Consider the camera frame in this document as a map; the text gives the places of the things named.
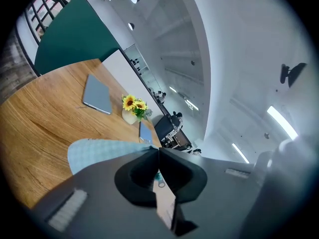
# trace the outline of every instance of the ceiling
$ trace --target ceiling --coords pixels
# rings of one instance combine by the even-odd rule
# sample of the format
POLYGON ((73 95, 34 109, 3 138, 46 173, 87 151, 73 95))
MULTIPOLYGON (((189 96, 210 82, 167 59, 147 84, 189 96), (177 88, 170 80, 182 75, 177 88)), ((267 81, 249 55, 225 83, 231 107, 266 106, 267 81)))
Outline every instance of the ceiling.
POLYGON ((223 149, 228 159, 242 161, 234 149, 225 148, 235 142, 251 162, 278 146, 288 137, 267 114, 270 105, 297 126, 283 102, 290 89, 279 81, 281 64, 309 63, 313 50, 283 0, 110 4, 124 23, 135 24, 132 36, 160 87, 168 92, 172 86, 199 107, 199 112, 186 104, 181 109, 191 117, 192 126, 199 127, 198 138, 205 133, 204 156, 216 157, 207 142, 220 143, 218 152, 223 149))

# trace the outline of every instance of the yellow flower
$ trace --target yellow flower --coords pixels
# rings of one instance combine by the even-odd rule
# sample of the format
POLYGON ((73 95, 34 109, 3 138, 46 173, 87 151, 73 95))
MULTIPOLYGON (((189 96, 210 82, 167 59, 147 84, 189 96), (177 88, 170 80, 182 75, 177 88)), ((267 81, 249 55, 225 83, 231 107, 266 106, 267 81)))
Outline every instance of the yellow flower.
POLYGON ((123 108, 127 111, 133 109, 135 102, 135 97, 132 95, 127 95, 126 97, 123 98, 123 108))
POLYGON ((148 108, 147 105, 145 104, 145 102, 143 102, 143 101, 135 101, 134 106, 138 109, 141 109, 141 110, 146 110, 148 108))

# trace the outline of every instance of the light blue cloth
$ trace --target light blue cloth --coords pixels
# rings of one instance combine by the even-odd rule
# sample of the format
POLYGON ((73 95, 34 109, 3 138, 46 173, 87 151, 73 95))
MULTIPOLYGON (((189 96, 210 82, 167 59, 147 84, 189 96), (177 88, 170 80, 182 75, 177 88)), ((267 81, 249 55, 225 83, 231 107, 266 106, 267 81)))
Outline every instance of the light blue cloth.
POLYGON ((147 143, 82 139, 69 146, 68 161, 72 174, 76 174, 89 165, 150 148, 158 149, 147 143))

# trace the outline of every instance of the green wall panel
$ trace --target green wall panel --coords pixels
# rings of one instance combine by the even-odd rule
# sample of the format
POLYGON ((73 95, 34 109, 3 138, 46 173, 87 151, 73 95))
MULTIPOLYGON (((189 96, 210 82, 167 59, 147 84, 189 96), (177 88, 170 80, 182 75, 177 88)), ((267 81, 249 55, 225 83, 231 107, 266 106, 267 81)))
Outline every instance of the green wall panel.
POLYGON ((40 74, 79 61, 109 57, 120 46, 86 0, 71 0, 47 28, 35 69, 40 74))

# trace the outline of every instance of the flower vase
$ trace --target flower vase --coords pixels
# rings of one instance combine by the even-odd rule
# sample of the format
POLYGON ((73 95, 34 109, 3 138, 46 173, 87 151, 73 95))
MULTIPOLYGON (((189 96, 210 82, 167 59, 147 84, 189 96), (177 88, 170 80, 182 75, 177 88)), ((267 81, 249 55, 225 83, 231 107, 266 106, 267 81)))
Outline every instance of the flower vase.
POLYGON ((122 110, 122 118, 126 121, 126 123, 132 125, 136 121, 138 121, 138 117, 132 114, 132 111, 127 111, 125 109, 122 110))

